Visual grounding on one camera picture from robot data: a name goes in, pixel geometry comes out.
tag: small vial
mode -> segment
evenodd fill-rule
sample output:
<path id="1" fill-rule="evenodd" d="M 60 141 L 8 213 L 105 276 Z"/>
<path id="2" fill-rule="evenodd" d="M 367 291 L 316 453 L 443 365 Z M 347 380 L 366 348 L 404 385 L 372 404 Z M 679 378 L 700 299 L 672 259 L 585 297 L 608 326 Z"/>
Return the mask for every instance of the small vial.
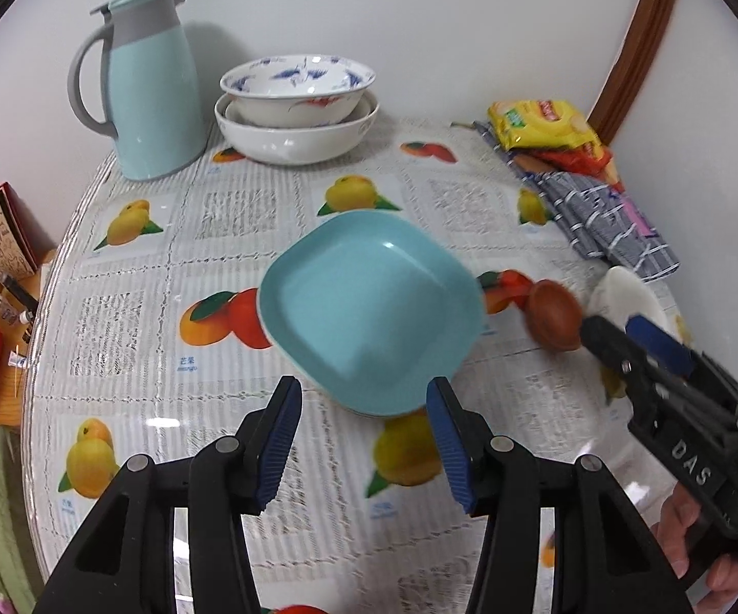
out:
<path id="1" fill-rule="evenodd" d="M 8 325 L 14 325 L 19 318 L 19 312 L 0 293 L 0 318 Z"/>

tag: white bowl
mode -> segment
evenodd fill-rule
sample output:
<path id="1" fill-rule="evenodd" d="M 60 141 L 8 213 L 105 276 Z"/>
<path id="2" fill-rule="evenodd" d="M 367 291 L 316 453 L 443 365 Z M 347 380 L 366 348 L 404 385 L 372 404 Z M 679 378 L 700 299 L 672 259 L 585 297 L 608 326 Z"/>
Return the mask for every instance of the white bowl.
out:
<path id="1" fill-rule="evenodd" d="M 628 319 L 637 314 L 664 331 L 673 332 L 665 310 L 647 284 L 627 268 L 611 268 L 591 293 L 588 315 L 607 318 L 624 330 Z"/>
<path id="2" fill-rule="evenodd" d="M 304 166 L 345 155 L 358 145 L 375 122 L 375 96 L 364 92 L 358 105 L 341 124 L 309 129 L 266 129 L 246 124 L 240 102 L 224 95 L 215 105 L 216 121 L 224 138 L 246 157 L 280 166 Z"/>
<path id="3" fill-rule="evenodd" d="M 284 55 L 230 69 L 221 89 L 247 122 L 293 129 L 341 122 L 373 81 L 375 72 L 351 59 Z"/>

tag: human hand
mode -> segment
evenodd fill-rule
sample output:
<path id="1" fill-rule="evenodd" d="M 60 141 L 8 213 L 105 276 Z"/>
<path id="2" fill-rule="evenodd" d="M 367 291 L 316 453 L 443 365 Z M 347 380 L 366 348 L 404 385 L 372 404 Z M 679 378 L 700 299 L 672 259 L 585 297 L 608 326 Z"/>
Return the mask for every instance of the human hand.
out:
<path id="1" fill-rule="evenodd" d="M 662 504 L 659 521 L 650 529 L 679 578 L 690 567 L 685 534 L 699 519 L 701 511 L 698 502 L 677 483 L 673 494 Z M 706 583 L 710 593 L 696 605 L 696 613 L 718 614 L 738 596 L 738 560 L 729 554 L 717 558 L 707 572 Z"/>

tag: light blue plate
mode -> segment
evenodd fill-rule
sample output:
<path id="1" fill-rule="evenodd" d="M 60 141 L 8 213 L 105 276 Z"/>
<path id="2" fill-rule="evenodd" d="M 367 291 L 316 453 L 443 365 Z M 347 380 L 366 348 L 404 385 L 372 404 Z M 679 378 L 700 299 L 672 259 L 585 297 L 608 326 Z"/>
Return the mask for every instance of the light blue plate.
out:
<path id="1" fill-rule="evenodd" d="M 270 266 L 257 293 L 270 340 L 346 408 L 399 416 L 451 377 L 484 324 L 480 285 L 423 231 L 354 210 Z"/>

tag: light blue thermos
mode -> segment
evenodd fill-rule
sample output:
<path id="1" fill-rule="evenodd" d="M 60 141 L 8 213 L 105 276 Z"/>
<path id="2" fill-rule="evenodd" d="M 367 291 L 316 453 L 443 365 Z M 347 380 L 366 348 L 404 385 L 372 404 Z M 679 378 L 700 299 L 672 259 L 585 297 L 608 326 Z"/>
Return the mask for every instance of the light blue thermos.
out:
<path id="1" fill-rule="evenodd" d="M 176 14 L 184 0 L 113 0 L 94 9 L 104 25 L 73 58 L 68 98 L 80 122 L 114 139 L 122 174 L 152 180 L 198 159 L 207 142 L 196 63 Z M 102 45 L 105 122 L 85 110 L 79 73 L 85 53 Z"/>

